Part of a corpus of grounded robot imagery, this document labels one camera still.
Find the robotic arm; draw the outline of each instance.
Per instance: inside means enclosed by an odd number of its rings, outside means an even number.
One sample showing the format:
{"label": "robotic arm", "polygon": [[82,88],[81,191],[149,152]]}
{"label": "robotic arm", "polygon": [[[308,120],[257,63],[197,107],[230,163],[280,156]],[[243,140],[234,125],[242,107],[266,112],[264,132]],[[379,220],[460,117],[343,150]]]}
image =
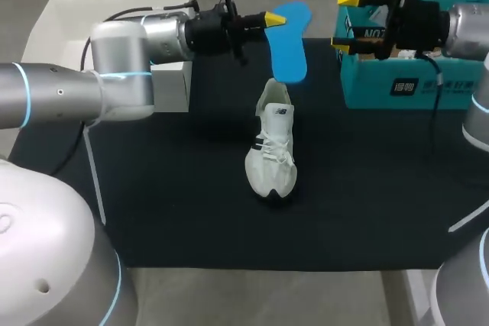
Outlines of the robotic arm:
{"label": "robotic arm", "polygon": [[[194,18],[178,11],[193,8]],[[0,129],[39,121],[129,121],[154,111],[151,65],[233,52],[266,40],[264,29],[285,24],[269,12],[239,16],[232,0],[200,11],[196,0],[160,15],[101,23],[90,37],[94,70],[50,64],[0,64]]]}
{"label": "robotic arm", "polygon": [[489,152],[489,4],[455,4],[448,11],[438,2],[424,0],[338,0],[339,5],[386,5],[389,9],[384,38],[377,42],[332,38],[332,46],[349,54],[372,53],[387,59],[399,49],[433,51],[443,55],[484,61],[484,75],[472,96],[462,132],[479,149]]}

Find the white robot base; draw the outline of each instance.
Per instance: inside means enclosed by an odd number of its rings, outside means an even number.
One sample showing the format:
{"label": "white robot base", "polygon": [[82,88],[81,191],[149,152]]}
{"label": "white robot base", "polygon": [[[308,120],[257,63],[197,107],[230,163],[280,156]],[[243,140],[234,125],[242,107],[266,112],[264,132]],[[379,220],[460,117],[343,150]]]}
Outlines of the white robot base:
{"label": "white robot base", "polygon": [[138,300],[83,198],[0,160],[0,324],[135,326]]}

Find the black cable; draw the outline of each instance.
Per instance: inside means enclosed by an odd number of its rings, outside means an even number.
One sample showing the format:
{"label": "black cable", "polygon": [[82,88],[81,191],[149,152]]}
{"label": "black cable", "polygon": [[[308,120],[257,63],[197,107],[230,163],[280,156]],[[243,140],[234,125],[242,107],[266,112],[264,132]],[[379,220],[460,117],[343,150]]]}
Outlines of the black cable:
{"label": "black cable", "polygon": [[[436,113],[438,111],[438,106],[440,102],[440,98],[442,97],[443,92],[443,78],[442,78],[442,70],[440,69],[438,63],[432,59],[431,57],[416,52],[415,58],[425,60],[433,65],[433,68],[436,71],[436,97],[435,103],[433,104],[433,109],[431,113],[431,118],[429,119],[429,158],[435,156],[435,126],[436,126]],[[467,180],[464,175],[460,175],[458,170],[453,171],[452,168],[446,167],[444,171],[448,173],[453,180],[458,182],[459,184],[470,188],[470,189],[489,189],[489,185],[487,183],[482,182],[471,182]]]}
{"label": "black cable", "polygon": [[425,60],[430,63],[436,71],[436,97],[435,103],[433,104],[433,109],[431,111],[431,117],[429,119],[429,152],[431,155],[435,154],[435,126],[436,126],[436,115],[438,112],[438,106],[440,103],[440,98],[443,93],[443,74],[438,63],[431,57],[425,55],[421,51],[417,51],[414,55],[415,58]]}
{"label": "black cable", "polygon": [[[129,13],[135,13],[137,11],[152,11],[152,7],[141,7],[141,8],[131,8],[131,9],[126,9],[124,11],[120,11],[119,13],[115,13],[114,15],[111,15],[107,19],[104,20],[104,22],[108,21],[114,21],[115,19],[121,17],[122,15],[126,15]],[[90,37],[86,40],[85,46],[83,47],[83,52],[82,52],[82,59],[80,60],[79,64],[79,69],[80,71],[83,71],[85,69],[85,58],[86,58],[86,53],[88,52],[90,46]],[[75,155],[76,151],[78,150],[79,144],[82,141],[83,138],[83,131],[85,130],[85,122],[81,121],[79,124],[78,132],[76,133],[76,138],[71,145],[71,147],[68,149],[66,152],[66,156],[64,159],[53,169],[51,172],[51,176],[57,175],[64,167],[68,164],[69,161],[73,158]]]}

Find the white box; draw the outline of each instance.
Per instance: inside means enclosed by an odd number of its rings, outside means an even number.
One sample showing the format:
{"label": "white box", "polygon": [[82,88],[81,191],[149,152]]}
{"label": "white box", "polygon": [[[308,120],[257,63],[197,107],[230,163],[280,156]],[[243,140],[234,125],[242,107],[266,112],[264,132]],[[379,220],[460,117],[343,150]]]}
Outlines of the white box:
{"label": "white box", "polygon": [[[31,31],[22,63],[52,63],[79,70],[83,46],[93,27],[128,8],[179,5],[189,0],[50,0]],[[183,9],[190,17],[193,10]],[[146,12],[163,13],[164,11]],[[85,69],[92,69],[89,49]],[[151,67],[156,112],[188,112],[192,62]]]}

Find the white sneaker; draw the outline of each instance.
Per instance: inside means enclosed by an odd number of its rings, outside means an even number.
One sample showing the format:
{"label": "white sneaker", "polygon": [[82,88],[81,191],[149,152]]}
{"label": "white sneaker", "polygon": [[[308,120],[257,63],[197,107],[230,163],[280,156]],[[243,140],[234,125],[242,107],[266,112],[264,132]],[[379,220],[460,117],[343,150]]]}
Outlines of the white sneaker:
{"label": "white sneaker", "polygon": [[264,198],[283,199],[297,180],[293,162],[293,105],[287,87],[269,79],[257,103],[261,132],[254,140],[244,166],[253,190]]}

